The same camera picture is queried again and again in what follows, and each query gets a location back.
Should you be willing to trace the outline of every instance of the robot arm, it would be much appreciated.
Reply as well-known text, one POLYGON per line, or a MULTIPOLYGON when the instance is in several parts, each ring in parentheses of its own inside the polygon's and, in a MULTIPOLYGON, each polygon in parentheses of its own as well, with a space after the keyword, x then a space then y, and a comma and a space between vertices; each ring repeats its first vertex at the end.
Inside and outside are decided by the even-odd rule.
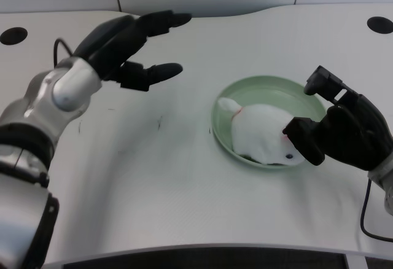
POLYGON ((385 190, 385 209, 393 215, 393 138, 382 113, 322 66, 307 80, 305 94, 319 94, 333 106, 320 122, 294 118, 283 133, 314 165, 328 155, 368 171, 368 177, 385 190), (342 90, 346 93, 335 100, 342 90))
POLYGON ((47 190, 48 170, 69 122, 81 116, 102 80, 123 88, 149 86, 182 71, 177 63, 144 69, 126 62, 148 37, 190 21, 172 11, 131 15, 99 25, 55 69, 38 74, 25 96, 0 116, 0 268, 40 268, 59 204, 47 190))

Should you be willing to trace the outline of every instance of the mark on table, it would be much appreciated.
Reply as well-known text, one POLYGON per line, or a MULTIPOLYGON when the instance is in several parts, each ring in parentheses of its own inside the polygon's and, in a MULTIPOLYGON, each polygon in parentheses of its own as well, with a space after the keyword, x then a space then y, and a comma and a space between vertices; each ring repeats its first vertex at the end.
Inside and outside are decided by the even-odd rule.
POLYGON ((158 123, 158 130, 160 131, 160 127, 161 127, 161 121, 162 121, 162 116, 157 120, 158 123))

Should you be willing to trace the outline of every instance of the green bowl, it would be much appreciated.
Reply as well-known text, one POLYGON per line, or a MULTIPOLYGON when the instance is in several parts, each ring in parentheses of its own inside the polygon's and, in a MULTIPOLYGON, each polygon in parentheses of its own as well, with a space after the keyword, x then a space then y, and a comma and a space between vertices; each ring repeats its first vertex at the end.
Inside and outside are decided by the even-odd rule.
POLYGON ((263 165, 247 157, 242 157, 232 150, 230 112, 223 111, 217 104, 221 97, 235 100, 241 106, 251 104, 269 104, 281 108, 294 117, 309 117, 319 122, 326 115, 322 103, 315 96, 305 95, 304 87, 291 80, 274 76, 255 76, 239 80, 220 93, 212 109, 212 127, 217 140, 230 154, 244 163, 269 169, 288 168, 290 166, 263 165))

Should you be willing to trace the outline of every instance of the round hole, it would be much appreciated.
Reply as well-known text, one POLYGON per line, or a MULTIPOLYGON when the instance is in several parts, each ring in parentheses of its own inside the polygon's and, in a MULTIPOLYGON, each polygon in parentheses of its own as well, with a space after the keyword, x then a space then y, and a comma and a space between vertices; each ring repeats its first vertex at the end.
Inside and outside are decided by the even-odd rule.
POLYGON ((390 34, 393 32, 393 22, 384 17, 372 17, 367 20, 367 26, 378 34, 390 34))
POLYGON ((24 28, 10 28, 0 36, 0 43, 4 45, 16 45, 26 39, 27 30, 24 28))

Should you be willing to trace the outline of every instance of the white plush rabbit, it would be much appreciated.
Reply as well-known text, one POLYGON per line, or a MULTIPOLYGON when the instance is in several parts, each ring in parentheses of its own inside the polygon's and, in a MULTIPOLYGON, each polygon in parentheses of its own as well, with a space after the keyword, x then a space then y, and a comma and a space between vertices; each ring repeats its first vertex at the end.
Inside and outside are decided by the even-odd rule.
POLYGON ((220 98, 218 104, 233 113, 232 145, 238 155, 247 155, 264 165, 294 166, 305 160, 282 133, 293 119, 288 112, 267 104, 241 107, 229 98, 220 98))

